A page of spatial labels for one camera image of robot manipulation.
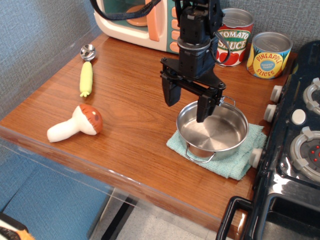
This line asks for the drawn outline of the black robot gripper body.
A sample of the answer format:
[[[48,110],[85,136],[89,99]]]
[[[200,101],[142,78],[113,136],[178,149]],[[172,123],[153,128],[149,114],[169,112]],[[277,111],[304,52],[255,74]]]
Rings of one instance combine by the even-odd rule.
[[[178,39],[178,59],[163,57],[161,77],[179,78],[177,85],[197,96],[219,95],[224,102],[226,85],[214,74],[218,38],[209,38],[202,44],[191,44]]]

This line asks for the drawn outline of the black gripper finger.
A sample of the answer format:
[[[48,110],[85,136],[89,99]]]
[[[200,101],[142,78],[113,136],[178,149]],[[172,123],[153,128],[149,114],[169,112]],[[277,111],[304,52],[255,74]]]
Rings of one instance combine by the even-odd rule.
[[[216,106],[220,105],[220,97],[218,94],[203,94],[197,101],[196,121],[203,123],[205,119],[213,114]]]
[[[178,77],[162,77],[162,90],[165,103],[171,107],[180,101],[181,87],[177,85]]]

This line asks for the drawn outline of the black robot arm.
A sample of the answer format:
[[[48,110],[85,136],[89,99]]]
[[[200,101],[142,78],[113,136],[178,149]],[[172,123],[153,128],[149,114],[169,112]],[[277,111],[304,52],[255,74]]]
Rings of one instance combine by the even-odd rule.
[[[161,59],[164,100],[169,107],[175,105],[182,89],[197,95],[196,120],[202,123],[223,103],[226,85],[214,67],[224,13],[218,0],[177,0],[175,10],[179,54],[178,59]]]

